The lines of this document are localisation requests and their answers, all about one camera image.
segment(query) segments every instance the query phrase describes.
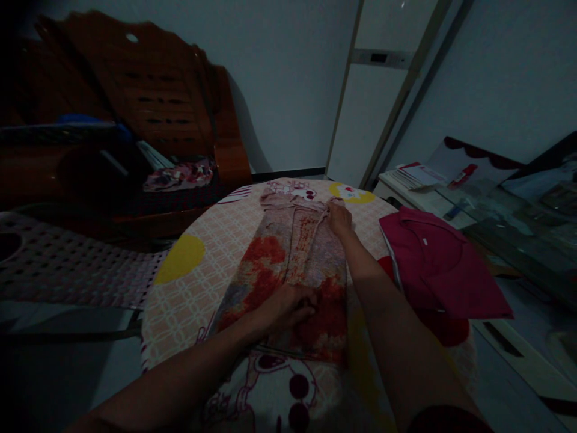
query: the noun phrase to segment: pink shirt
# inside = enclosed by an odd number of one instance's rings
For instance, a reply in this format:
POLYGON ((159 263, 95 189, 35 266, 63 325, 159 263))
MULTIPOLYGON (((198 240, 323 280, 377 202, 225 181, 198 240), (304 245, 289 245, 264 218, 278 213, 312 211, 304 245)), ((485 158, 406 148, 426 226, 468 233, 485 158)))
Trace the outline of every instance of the pink shirt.
POLYGON ((512 318, 513 311, 474 247, 432 213, 401 207, 379 220, 397 284, 413 308, 454 318, 512 318))

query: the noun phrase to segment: yellow circle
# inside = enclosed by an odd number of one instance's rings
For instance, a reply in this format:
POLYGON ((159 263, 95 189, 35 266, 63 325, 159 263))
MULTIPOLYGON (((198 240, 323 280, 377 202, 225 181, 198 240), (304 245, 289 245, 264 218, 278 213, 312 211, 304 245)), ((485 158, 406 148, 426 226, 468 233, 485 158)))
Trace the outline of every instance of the yellow circle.
POLYGON ((370 203, 376 197, 376 195, 374 195, 372 192, 363 191, 362 189, 352 188, 350 186, 344 185, 341 182, 332 183, 329 186, 329 191, 331 192, 332 195, 334 195, 335 197, 341 197, 347 203, 355 203, 355 204, 370 203), (341 191, 340 191, 340 189, 343 189, 343 188, 340 188, 341 186, 343 186, 344 188, 350 188, 352 190, 351 193, 354 195, 358 195, 358 197, 348 197, 348 198, 343 197, 343 195, 341 194, 341 191))
POLYGON ((371 345, 368 339, 367 322, 362 309, 356 309, 349 315, 349 372, 353 376, 357 392, 364 401, 366 408, 374 417, 381 430, 396 432, 397 428, 392 417, 384 413, 379 405, 379 398, 385 399, 377 384, 380 380, 370 361, 371 345))
POLYGON ((172 246, 154 283, 163 284, 184 277, 203 261, 203 257, 203 242, 196 236, 183 234, 172 246))

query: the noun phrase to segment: person's arm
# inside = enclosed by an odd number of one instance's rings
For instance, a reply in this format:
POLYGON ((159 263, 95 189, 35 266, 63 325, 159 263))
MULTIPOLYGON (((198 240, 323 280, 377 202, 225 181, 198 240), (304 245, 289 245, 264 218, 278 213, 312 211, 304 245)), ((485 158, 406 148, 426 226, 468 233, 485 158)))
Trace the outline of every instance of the person's arm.
POLYGON ((433 334, 361 244, 350 212, 334 204, 330 209, 329 223, 343 244, 398 430, 406 431, 417 414, 435 405, 463 408, 483 419, 433 334))
POLYGON ((316 296, 309 287, 279 288, 259 308, 159 364, 66 431, 151 431, 169 426, 216 390, 245 347, 314 314, 311 305, 316 305, 316 296))

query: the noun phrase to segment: sleeve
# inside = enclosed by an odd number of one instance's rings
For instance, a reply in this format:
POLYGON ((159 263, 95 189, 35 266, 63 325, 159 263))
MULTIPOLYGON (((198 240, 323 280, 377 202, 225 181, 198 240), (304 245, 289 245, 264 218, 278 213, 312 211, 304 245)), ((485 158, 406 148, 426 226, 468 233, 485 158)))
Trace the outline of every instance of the sleeve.
POLYGON ((421 432, 491 433, 482 420, 454 406, 431 406, 420 412, 409 425, 408 433, 421 432))

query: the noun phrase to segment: round table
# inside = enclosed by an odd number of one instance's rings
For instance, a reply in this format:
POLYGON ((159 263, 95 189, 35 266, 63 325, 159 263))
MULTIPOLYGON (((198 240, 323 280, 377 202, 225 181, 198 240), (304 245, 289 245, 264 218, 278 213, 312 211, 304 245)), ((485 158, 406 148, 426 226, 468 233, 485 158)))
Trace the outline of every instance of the round table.
MULTIPOLYGON (((228 284, 256 231, 265 188, 326 201, 341 197, 361 242, 376 258, 389 256, 378 220, 396 209, 371 192, 339 182, 280 178, 246 186, 225 197, 181 235, 150 291, 142 324, 142 367, 152 368, 203 341, 228 284)), ((203 429, 288 429, 300 422, 342 431, 395 431, 362 310, 347 276, 348 368, 251 352, 211 397, 198 417, 203 429), (297 392, 293 385, 306 386, 297 392)), ((447 349, 469 390, 477 383, 472 333, 447 349)))

